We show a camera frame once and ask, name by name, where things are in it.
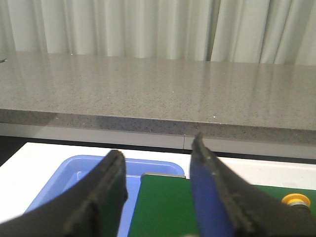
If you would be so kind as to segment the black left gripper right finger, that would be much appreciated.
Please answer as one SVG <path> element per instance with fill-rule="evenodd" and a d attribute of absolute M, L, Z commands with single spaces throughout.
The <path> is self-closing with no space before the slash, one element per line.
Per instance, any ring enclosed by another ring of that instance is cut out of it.
<path fill-rule="evenodd" d="M 249 184 L 202 141 L 192 142 L 190 180 L 202 237 L 314 237 L 316 218 Z"/>

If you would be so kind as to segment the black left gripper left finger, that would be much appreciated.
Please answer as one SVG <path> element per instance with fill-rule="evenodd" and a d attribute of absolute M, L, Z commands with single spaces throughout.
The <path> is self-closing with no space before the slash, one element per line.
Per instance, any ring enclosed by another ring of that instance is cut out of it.
<path fill-rule="evenodd" d="M 2 237 L 115 237 L 127 201 L 126 162 L 111 150 L 50 202 L 0 225 Z"/>

